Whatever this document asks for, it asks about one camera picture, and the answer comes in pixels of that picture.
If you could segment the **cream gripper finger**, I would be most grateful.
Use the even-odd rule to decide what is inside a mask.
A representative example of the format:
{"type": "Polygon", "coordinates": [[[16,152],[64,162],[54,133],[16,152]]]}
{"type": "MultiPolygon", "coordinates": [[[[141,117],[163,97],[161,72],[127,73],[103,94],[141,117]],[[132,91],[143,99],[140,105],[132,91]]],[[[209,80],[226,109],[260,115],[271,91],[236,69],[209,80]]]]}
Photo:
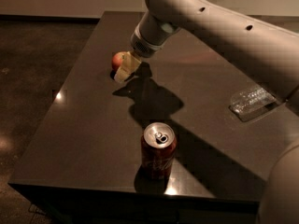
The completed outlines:
{"type": "Polygon", "coordinates": [[[134,51],[125,51],[125,59],[115,72],[114,80],[123,83],[141,64],[140,57],[134,51]]]}

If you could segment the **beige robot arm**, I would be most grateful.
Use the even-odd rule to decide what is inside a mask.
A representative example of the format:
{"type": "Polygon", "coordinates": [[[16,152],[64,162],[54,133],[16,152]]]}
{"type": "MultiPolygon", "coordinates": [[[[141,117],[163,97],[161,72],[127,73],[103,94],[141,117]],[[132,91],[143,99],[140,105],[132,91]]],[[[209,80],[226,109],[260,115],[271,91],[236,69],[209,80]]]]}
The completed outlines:
{"type": "MultiPolygon", "coordinates": [[[[147,12],[131,36],[130,51],[112,58],[122,83],[141,60],[184,29],[250,77],[293,113],[299,111],[299,35],[219,7],[207,0],[145,0],[147,12]]],[[[268,178],[256,224],[299,224],[299,140],[282,152],[268,178]]]]}

